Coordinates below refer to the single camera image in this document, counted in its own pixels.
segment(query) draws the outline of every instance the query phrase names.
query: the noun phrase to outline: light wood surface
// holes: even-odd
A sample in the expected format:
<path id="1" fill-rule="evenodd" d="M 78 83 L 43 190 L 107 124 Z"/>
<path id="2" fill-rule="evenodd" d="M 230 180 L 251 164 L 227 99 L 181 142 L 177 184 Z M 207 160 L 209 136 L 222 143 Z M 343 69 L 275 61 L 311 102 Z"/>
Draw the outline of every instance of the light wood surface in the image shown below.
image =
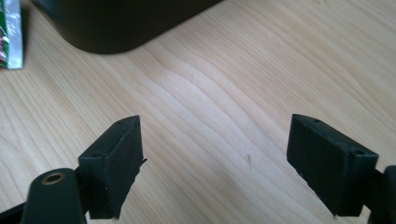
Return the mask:
<path id="1" fill-rule="evenodd" d="M 148 162 L 118 223 L 366 223 L 366 208 L 333 217 L 287 163 L 290 118 L 322 119 L 380 171 L 396 163 L 395 1 L 224 1 L 110 56 L 23 5 L 24 69 L 0 70 L 0 211 L 140 115 Z"/>

